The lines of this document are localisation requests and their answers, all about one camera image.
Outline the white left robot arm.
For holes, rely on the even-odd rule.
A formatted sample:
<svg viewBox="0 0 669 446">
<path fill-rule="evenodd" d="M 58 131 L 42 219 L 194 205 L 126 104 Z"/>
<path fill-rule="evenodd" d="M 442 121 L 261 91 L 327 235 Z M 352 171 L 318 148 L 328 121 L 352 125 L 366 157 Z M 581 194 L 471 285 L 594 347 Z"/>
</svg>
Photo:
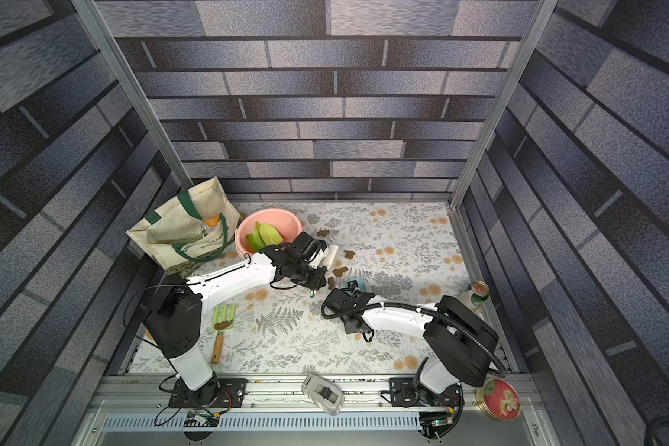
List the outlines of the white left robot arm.
<svg viewBox="0 0 669 446">
<path fill-rule="evenodd" d="M 152 295 L 142 305 L 142 324 L 175 371 L 168 407 L 207 411 L 220 397 L 235 396 L 219 383 L 211 360 L 200 350 L 204 315 L 233 297 L 284 279 L 314 294 L 327 285 L 325 275 L 338 251 L 338 245 L 302 232 L 292 243 L 266 246 L 220 271 L 188 279 L 172 274 L 163 284 L 149 286 Z"/>
</svg>

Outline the green trowel yellow blue handle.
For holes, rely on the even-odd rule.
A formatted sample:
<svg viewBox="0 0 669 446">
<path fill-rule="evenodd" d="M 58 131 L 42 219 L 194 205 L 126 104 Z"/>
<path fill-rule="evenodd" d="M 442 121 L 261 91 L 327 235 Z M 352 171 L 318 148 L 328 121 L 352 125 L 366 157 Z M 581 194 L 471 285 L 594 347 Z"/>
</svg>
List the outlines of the green trowel yellow blue handle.
<svg viewBox="0 0 669 446">
<path fill-rule="evenodd" d="M 258 253 L 262 249 L 258 237 L 256 237 L 254 233 L 247 234 L 246 240 L 254 253 Z"/>
</svg>

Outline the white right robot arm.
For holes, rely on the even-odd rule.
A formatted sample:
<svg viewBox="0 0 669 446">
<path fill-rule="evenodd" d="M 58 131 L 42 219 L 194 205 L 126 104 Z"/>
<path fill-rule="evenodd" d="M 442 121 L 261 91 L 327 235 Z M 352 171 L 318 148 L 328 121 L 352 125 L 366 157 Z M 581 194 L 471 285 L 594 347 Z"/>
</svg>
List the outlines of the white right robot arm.
<svg viewBox="0 0 669 446">
<path fill-rule="evenodd" d="M 414 305 L 357 288 L 335 288 L 321 305 L 321 317 L 342 321 L 347 334 L 360 334 L 366 341 L 391 331 L 427 342 L 433 355 L 422 360 L 403 390 L 390 392 L 394 406 L 439 406 L 442 399 L 462 403 L 449 392 L 451 387 L 481 388 L 490 376 L 507 376 L 495 355 L 499 334 L 454 297 Z"/>
</svg>

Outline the green shovel brown handle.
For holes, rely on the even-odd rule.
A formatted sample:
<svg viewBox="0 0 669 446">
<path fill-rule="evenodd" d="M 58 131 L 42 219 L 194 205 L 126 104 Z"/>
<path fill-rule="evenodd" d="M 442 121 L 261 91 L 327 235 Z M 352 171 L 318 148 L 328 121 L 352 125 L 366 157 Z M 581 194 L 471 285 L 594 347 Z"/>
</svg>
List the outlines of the green shovel brown handle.
<svg viewBox="0 0 669 446">
<path fill-rule="evenodd" d="M 254 247 L 254 250 L 256 252 L 259 252 L 261 249 L 263 249 L 264 247 L 267 246 L 264 239 L 260 235 L 259 230 L 260 230 L 260 224 L 256 223 L 256 228 L 254 229 L 254 231 L 251 234 L 251 238 L 253 239 L 253 242 L 256 245 L 256 247 Z"/>
</svg>

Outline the pink plastic bucket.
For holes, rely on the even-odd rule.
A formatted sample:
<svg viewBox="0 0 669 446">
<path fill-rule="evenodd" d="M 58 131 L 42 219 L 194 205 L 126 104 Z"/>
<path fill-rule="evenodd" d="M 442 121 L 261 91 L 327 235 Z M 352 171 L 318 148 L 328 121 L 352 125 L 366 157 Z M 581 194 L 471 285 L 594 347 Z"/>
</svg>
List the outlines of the pink plastic bucket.
<svg viewBox="0 0 669 446">
<path fill-rule="evenodd" d="M 300 220 L 290 211 L 270 208 L 246 217 L 235 232 L 236 249 L 241 256 L 254 255 L 260 248 L 293 242 L 302 232 Z"/>
</svg>

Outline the blue trowel with soil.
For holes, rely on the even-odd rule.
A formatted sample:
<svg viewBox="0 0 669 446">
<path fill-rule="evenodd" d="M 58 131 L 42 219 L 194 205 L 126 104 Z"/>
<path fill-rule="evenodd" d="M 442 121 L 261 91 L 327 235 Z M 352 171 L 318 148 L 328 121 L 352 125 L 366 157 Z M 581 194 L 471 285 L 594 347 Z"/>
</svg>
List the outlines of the blue trowel with soil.
<svg viewBox="0 0 669 446">
<path fill-rule="evenodd" d="M 349 290 L 359 290 L 364 293 L 367 291 L 367 285 L 364 280 L 360 278 L 351 278 L 348 280 L 346 288 Z"/>
</svg>

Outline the green trowel brown handle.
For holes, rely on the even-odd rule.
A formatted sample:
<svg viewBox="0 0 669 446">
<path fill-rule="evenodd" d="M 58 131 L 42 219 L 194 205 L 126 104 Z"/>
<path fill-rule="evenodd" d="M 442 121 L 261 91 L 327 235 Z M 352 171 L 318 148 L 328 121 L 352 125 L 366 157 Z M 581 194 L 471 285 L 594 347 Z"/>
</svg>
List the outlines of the green trowel brown handle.
<svg viewBox="0 0 669 446">
<path fill-rule="evenodd" d="M 260 235 L 264 239 L 267 246 L 279 245 L 284 241 L 284 237 L 278 232 L 278 230 L 271 224 L 259 223 L 260 224 Z"/>
</svg>

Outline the green hand rake wooden handle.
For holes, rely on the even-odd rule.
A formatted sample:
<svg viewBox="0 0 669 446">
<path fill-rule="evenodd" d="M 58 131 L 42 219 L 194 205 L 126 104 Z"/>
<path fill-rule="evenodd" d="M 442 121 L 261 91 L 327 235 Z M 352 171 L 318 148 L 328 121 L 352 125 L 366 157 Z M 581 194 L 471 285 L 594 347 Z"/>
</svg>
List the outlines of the green hand rake wooden handle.
<svg viewBox="0 0 669 446">
<path fill-rule="evenodd" d="M 236 317 L 237 305 L 219 305 L 214 309 L 212 330 L 217 333 L 213 347 L 211 364 L 220 364 L 224 345 L 224 332 L 232 327 Z"/>
</svg>

